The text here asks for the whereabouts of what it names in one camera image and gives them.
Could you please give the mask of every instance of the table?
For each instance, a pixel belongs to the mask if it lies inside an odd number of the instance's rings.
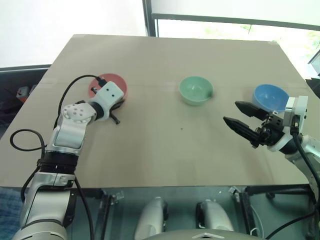
[[[118,74],[128,84],[121,120],[95,122],[76,175],[84,188],[304,184],[307,179],[280,152],[253,149],[223,116],[251,128],[235,101],[250,101],[259,84],[274,84],[292,97],[309,96],[304,133],[320,138],[319,100],[274,42],[74,35],[43,76],[0,141],[0,186],[20,187],[36,167],[37,152],[10,146],[21,128],[39,131],[48,142],[61,95],[84,74]],[[179,82],[208,79],[213,99],[203,106],[183,103]],[[91,79],[82,79],[64,103],[88,100]],[[39,146],[29,133],[16,137],[24,148]]]

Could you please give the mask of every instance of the blue bowl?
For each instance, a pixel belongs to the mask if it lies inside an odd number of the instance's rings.
[[[252,95],[252,103],[268,112],[284,112],[288,99],[288,93],[271,84],[257,86]]]

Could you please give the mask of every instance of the floor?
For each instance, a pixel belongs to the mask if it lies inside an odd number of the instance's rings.
[[[221,204],[227,212],[235,231],[245,233],[243,215],[236,204],[229,187],[199,186],[199,187],[145,187],[145,188],[112,188],[105,189],[110,194],[121,193],[124,198],[118,204],[111,206],[105,240],[133,240],[141,211],[146,203],[154,197],[161,196],[167,203],[169,218],[166,231],[193,229],[196,226],[196,204],[211,199]],[[274,200],[268,200],[264,194],[250,197],[251,205],[259,215],[256,226],[258,235],[266,237],[280,225],[305,215],[309,212],[309,199],[304,195],[276,195]],[[99,201],[89,200],[93,219],[97,218]],[[307,221],[297,222],[276,234],[273,240],[291,239],[303,240],[307,229]],[[89,239],[89,227],[83,204],[77,202],[76,217],[68,228],[69,239]]]

